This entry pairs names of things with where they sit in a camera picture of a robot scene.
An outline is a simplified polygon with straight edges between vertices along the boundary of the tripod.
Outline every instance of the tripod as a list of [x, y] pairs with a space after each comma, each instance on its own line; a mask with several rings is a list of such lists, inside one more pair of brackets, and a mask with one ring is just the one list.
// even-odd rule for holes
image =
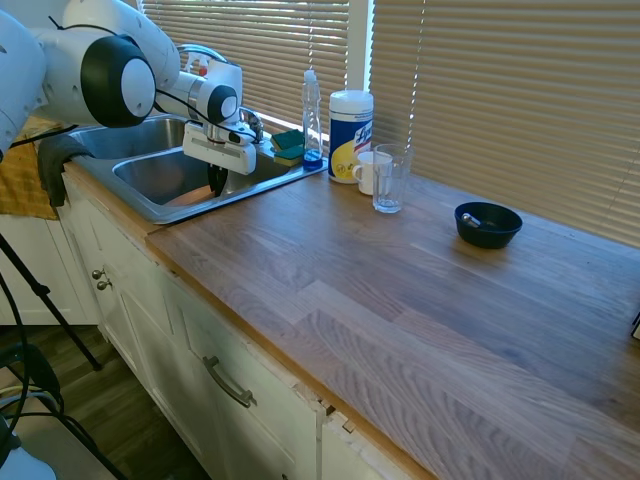
[[5, 256], [13, 264], [16, 270], [20, 272], [20, 275], [22, 275], [22, 278], [24, 278], [24, 280], [29, 284], [29, 286], [31, 287], [31, 290], [33, 290], [33, 293], [35, 293], [38, 297], [40, 297], [40, 300], [42, 300], [42, 303], [44, 303], [47, 306], [51, 314], [55, 317], [55, 319], [58, 321], [60, 326], [64, 329], [65, 333], [69, 335], [71, 340], [73, 340], [73, 343], [75, 343], [76, 346], [80, 349], [80, 351], [85, 356], [85, 358], [89, 361], [93, 369], [95, 371], [101, 370], [102, 365], [98, 363], [98, 361], [91, 354], [91, 352], [86, 347], [86, 345], [82, 343], [82, 340], [80, 340], [80, 338], [76, 335], [76, 333], [71, 329], [71, 327], [65, 320], [64, 316], [60, 313], [58, 308], [54, 305], [54, 303], [49, 298], [48, 295], [49, 293], [51, 293], [51, 290], [49, 290], [49, 287], [47, 287], [46, 285], [42, 285], [41, 283], [38, 283], [38, 281], [31, 274], [27, 266], [22, 262], [18, 254], [13, 250], [13, 248], [11, 248], [11, 245], [9, 245], [9, 243], [5, 240], [2, 234], [0, 234], [0, 250], [2, 250], [2, 253], [5, 254]]

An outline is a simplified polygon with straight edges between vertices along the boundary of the clear glass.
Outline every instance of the clear glass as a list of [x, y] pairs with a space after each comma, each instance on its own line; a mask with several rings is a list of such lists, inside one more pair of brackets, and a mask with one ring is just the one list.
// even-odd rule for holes
[[402, 209], [414, 151], [403, 145], [378, 145], [373, 149], [373, 208], [383, 213]]

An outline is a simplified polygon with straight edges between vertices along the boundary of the double sink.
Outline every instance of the double sink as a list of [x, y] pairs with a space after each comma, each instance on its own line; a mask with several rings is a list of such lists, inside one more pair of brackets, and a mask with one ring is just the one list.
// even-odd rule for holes
[[221, 192], [211, 194], [209, 164], [182, 152], [185, 119], [147, 118], [130, 128], [86, 128], [70, 135], [94, 155], [74, 157], [109, 191], [155, 224], [174, 223], [326, 169], [287, 167], [273, 160], [268, 135], [256, 146], [250, 175], [229, 172]]

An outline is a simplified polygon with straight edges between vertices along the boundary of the window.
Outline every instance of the window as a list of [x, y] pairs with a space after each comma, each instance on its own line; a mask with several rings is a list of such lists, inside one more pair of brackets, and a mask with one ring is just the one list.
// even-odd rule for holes
[[328, 125], [329, 95], [346, 85], [349, 0], [141, 0], [140, 5], [177, 45], [199, 43], [240, 65], [244, 105], [263, 114], [272, 129], [302, 123], [302, 79], [313, 67]]
[[374, 140], [414, 172], [640, 246], [640, 2], [376, 0]]

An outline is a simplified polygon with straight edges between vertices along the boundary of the sponge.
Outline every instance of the sponge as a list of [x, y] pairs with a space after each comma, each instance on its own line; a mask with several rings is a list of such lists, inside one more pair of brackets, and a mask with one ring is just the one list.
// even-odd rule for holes
[[302, 145], [296, 145], [295, 147], [276, 152], [273, 156], [273, 161], [287, 167], [293, 167], [302, 161], [303, 155], [304, 147]]
[[304, 145], [304, 135], [300, 130], [276, 133], [271, 136], [271, 143], [278, 150], [287, 150], [291, 147]]

